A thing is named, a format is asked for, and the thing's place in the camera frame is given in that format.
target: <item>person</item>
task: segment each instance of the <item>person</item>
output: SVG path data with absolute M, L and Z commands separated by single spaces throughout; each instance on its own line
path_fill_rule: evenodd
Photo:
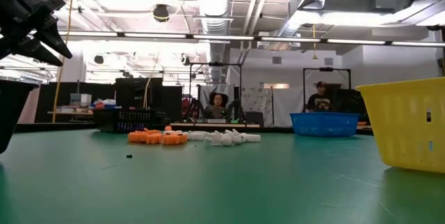
M 229 97 L 221 93 L 210 93 L 209 105 L 204 110 L 206 119 L 228 119 L 232 114 L 233 104 L 226 109 Z
M 307 101 L 309 112 L 323 112 L 331 109 L 331 99 L 326 95 L 326 82 L 319 81 L 316 85 L 317 93 L 311 95 Z

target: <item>woman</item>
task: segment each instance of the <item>woman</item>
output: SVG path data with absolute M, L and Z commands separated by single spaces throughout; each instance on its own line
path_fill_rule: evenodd
M 228 119 L 232 114 L 233 104 L 226 109 L 229 97 L 220 93 L 210 93 L 209 104 L 204 110 L 206 119 Z

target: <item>man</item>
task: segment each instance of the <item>man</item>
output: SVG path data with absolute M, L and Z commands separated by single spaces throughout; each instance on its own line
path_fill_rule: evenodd
M 326 82 L 319 81 L 316 87 L 317 93 L 309 98 L 306 106 L 307 110 L 309 110 L 309 112 L 329 111 L 331 99 L 326 95 Z

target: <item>black metal frame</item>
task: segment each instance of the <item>black metal frame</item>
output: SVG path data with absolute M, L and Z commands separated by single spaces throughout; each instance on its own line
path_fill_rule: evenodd
M 350 69 L 345 68 L 333 68 L 333 67 L 320 67 L 320 68 L 314 68 L 314 67 L 305 67 L 303 68 L 303 113 L 306 113 L 306 70 L 318 70 L 320 72 L 333 72 L 333 71 L 347 71 L 348 72 L 348 85 L 349 89 L 352 88 L 351 85 L 351 71 Z
M 190 63 L 189 66 L 189 82 L 188 82 L 188 101 L 189 101 L 189 107 L 191 106 L 191 101 L 192 101 L 192 67 L 194 65 L 208 65 L 209 67 L 224 67 L 224 66 L 237 66 L 239 67 L 239 83 L 240 83 L 240 87 L 241 87 L 241 83 L 243 82 L 243 65 L 242 64 L 238 64 L 238 63 Z M 200 91 L 201 90 L 201 86 L 198 87 L 198 101 L 201 102 L 201 98 L 200 98 Z M 240 106 L 238 108 L 235 107 L 235 111 L 238 109 L 238 115 L 242 115 L 243 109 L 241 106 L 241 95 L 243 94 L 242 89 L 239 90 L 239 104 Z

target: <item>yellow basket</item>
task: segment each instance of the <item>yellow basket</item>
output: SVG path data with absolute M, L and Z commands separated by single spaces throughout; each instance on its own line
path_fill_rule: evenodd
M 445 78 L 356 89 L 385 164 L 445 173 Z

